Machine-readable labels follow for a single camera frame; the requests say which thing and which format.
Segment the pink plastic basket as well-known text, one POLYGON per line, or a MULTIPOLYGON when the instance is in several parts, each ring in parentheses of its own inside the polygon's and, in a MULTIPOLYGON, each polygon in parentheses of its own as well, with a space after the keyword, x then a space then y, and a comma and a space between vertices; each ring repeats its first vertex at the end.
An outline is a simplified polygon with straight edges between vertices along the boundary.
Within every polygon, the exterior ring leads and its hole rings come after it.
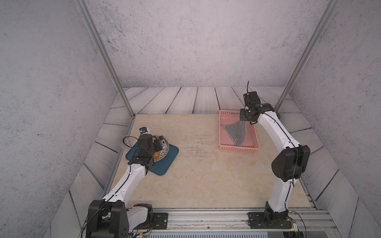
POLYGON ((260 149, 254 125, 240 120, 239 110, 219 111, 219 149, 255 153, 260 149))

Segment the grey striped square dishcloth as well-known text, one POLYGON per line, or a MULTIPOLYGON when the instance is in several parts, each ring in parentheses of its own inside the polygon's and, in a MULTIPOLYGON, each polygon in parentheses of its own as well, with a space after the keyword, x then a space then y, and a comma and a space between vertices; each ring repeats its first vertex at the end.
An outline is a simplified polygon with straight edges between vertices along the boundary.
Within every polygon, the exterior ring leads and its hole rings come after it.
POLYGON ((242 146, 247 136, 247 122, 237 121, 232 124, 222 125, 235 146, 242 146))

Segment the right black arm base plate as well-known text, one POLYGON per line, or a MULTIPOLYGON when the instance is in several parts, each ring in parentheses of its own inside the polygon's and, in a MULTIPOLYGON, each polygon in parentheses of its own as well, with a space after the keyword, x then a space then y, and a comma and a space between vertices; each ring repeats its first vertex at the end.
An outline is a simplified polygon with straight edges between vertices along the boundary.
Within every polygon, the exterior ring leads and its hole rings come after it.
POLYGON ((288 213, 249 212, 248 226, 251 229, 292 229, 288 213))

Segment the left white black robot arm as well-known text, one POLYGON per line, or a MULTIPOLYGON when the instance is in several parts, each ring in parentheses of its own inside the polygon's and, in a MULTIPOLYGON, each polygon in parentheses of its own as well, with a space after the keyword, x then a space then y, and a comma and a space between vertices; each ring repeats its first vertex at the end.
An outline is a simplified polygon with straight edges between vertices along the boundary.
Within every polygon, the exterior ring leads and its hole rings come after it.
POLYGON ((85 238, 135 238, 133 231, 153 230, 155 218, 150 204, 136 204, 132 209, 126 205, 138 184, 155 165, 154 156, 168 148, 163 136, 147 132, 139 136, 137 154, 128 162, 128 168, 115 187, 100 200, 93 200, 88 208, 87 222, 80 237, 85 238))

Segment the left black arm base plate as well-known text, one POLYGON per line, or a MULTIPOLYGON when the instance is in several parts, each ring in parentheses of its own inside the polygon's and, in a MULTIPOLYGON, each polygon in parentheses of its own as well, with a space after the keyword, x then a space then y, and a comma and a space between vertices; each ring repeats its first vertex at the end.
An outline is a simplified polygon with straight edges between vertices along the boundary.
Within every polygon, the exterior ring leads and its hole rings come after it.
POLYGON ((139 224, 134 230, 165 230, 168 224, 168 213, 149 213, 145 222, 139 224))

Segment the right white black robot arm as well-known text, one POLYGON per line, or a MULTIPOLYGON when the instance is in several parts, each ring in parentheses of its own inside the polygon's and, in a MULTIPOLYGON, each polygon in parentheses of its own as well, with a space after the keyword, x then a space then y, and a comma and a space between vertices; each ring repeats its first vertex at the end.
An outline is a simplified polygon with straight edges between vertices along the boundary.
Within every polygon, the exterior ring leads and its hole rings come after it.
POLYGON ((240 120, 260 124, 279 152, 271 163, 276 182, 264 211, 265 223, 279 224, 288 217, 288 202, 292 190, 307 168, 311 150, 307 145, 301 145, 289 133, 268 103, 246 103, 244 109, 240 110, 240 120))

